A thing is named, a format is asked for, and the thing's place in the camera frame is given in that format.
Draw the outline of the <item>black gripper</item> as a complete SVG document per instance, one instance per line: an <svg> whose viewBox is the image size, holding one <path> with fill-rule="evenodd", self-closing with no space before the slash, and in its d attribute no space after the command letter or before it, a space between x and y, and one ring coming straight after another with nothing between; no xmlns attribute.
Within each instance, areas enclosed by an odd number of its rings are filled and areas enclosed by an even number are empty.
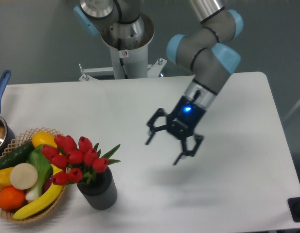
<svg viewBox="0 0 300 233"><path fill-rule="evenodd" d="M167 115L163 108L159 108L148 120L146 125L149 127L149 138L145 144L150 144L156 132L167 130L167 132L181 141L182 146L182 152L175 159L173 165L177 165L182 157L194 157L204 139L203 135L194 134L194 129L205 113L205 109L182 96L170 114ZM167 124L155 126L155 122L159 117L166 117ZM188 150L187 137L193 134L195 145L192 150Z"/></svg>

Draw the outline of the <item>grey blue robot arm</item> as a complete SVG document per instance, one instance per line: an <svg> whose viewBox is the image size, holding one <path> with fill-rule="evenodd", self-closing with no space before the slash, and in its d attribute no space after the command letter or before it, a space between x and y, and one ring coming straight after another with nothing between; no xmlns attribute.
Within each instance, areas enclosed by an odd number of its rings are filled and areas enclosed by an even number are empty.
<svg viewBox="0 0 300 233"><path fill-rule="evenodd" d="M243 29L242 17L219 0L192 0L190 5L201 29L191 36L173 36L166 54L194 77L171 113L159 108L147 122L150 137L166 130L181 142L181 158L193 157L203 141L194 129L241 61L226 43ZM109 47L116 79L149 77L154 25L138 0L82 0L73 11L82 27L99 34Z"/></svg>

